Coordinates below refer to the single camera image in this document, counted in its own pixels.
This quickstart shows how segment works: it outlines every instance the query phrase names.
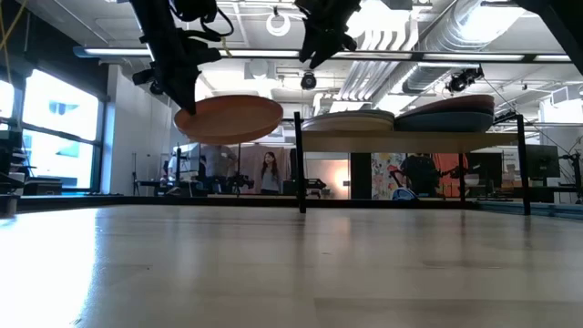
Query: monitor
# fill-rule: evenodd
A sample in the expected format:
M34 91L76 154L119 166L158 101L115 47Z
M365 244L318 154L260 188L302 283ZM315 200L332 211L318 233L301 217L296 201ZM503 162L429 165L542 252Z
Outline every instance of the monitor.
M560 178L557 147L527 145L527 168L530 178Z

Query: white wall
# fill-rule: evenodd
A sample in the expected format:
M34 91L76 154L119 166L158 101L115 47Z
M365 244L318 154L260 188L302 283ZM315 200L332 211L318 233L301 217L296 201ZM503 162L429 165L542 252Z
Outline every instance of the white wall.
M121 68L109 68L106 132L101 189L104 193L132 195L133 156L138 179L159 179L161 154L169 153L171 108L166 97L158 99L134 86ZM142 195L146 189L140 189Z

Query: wooden floor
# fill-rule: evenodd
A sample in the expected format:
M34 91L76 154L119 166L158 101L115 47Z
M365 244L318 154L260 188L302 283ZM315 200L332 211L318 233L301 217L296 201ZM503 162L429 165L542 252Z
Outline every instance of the wooden floor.
M0 327L581 327L583 223L124 206L0 220Z

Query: light fixture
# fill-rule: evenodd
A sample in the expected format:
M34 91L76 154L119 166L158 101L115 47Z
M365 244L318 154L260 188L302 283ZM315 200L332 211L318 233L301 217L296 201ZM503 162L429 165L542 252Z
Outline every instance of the light fixture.
M78 57L145 57L150 56L147 48L84 48L82 46L75 46L73 52Z
M421 62L419 67L436 67L436 68L479 68L480 64L476 63L454 63L454 62Z
M477 62L487 61L512 61L518 62L525 58L524 55L507 54L425 54L424 60L475 60Z
M223 57L227 57L226 50L219 50L220 55ZM299 51L296 50L246 50L246 49L238 49L238 50L231 50L230 54L233 57L238 58L289 58L289 59L297 59L300 55Z
M353 59L353 60L409 60L412 54L386 51L354 51L339 52L332 56L332 59Z
M570 62L571 58L567 55L539 55L535 57L535 61Z
M274 27L273 26L273 19L275 17L282 17L283 18L283 25L280 27ZM290 32L290 29L292 28L292 23L290 22L290 17L285 15L285 14L271 14L268 18L267 21L265 22L265 28L267 28L267 31L272 35L272 36L285 36L288 34L288 32Z

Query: wooden disc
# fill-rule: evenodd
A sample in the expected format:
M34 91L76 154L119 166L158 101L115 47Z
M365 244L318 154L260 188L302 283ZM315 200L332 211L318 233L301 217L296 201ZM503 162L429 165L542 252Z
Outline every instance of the wooden disc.
M222 96L197 102L197 114L185 109L174 117L176 128L192 141L209 145L234 145L262 138L276 129L283 108L257 96Z

